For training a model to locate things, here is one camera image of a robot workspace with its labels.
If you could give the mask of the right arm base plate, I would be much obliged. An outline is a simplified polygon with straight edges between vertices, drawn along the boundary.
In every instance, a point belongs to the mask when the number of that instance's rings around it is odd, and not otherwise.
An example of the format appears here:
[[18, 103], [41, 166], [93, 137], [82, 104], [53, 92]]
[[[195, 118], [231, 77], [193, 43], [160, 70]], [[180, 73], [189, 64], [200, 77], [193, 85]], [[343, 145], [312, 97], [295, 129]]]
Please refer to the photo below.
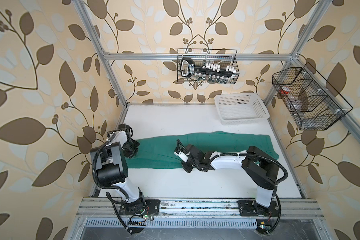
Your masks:
[[255, 200], [240, 200], [237, 201], [237, 204], [242, 217], [277, 217], [280, 212], [280, 207], [276, 201], [271, 201], [271, 205], [267, 208]]

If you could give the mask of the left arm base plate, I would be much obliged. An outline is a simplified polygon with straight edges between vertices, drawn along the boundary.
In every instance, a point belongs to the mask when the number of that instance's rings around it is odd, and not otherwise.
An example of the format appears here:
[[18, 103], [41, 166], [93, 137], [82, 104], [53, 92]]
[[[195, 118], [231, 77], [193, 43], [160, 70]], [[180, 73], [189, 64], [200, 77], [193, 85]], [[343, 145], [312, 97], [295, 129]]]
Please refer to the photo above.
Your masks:
[[132, 203], [121, 205], [120, 211], [122, 215], [126, 216], [142, 216], [142, 215], [157, 215], [160, 210], [161, 201], [153, 200], [137, 200]]

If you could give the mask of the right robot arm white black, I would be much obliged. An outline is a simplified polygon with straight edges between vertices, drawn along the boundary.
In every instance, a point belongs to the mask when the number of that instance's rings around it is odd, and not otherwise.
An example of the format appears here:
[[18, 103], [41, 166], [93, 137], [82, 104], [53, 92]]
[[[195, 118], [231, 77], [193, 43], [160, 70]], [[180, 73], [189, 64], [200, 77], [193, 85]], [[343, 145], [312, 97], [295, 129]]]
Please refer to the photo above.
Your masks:
[[185, 147], [177, 139], [174, 154], [182, 160], [182, 167], [187, 173], [193, 169], [200, 172], [220, 169], [244, 170], [257, 185], [254, 205], [264, 209], [271, 206], [277, 195], [279, 183], [288, 178], [288, 171], [277, 160], [255, 146], [237, 153], [202, 152], [194, 145]]

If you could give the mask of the white plastic laundry basket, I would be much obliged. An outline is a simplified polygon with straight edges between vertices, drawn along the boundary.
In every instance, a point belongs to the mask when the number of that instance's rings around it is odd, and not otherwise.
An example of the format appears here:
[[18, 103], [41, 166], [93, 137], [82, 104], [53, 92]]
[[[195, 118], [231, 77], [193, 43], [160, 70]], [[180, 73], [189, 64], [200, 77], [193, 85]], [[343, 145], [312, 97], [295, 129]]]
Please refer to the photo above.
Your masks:
[[256, 93], [223, 94], [215, 97], [215, 106], [222, 125], [257, 123], [270, 117]]

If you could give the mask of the green trousers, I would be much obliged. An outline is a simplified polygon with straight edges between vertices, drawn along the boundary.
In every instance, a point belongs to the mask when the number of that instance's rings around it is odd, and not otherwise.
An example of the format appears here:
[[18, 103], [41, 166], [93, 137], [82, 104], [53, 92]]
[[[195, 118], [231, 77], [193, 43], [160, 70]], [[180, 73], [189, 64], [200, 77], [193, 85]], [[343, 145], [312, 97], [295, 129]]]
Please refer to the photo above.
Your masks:
[[234, 134], [222, 131], [213, 133], [191, 133], [179, 136], [159, 136], [137, 140], [140, 143], [137, 155], [128, 159], [130, 169], [181, 169], [181, 159], [174, 154], [177, 140], [186, 147], [193, 145], [200, 151], [235, 153], [254, 146], [274, 158], [279, 159], [270, 136]]

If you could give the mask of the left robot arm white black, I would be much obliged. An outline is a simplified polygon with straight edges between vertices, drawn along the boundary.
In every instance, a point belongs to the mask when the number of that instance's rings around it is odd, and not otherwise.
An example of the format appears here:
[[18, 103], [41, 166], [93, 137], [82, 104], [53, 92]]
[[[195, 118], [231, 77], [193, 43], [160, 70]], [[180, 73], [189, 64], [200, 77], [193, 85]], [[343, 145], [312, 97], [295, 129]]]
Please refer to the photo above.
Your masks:
[[142, 191], [129, 179], [127, 159], [138, 153], [139, 142], [132, 139], [133, 129], [121, 124], [118, 129], [107, 133], [107, 140], [101, 146], [91, 149], [92, 176], [97, 187], [114, 190], [121, 194], [122, 200], [111, 200], [121, 205], [126, 212], [139, 214], [147, 204]]

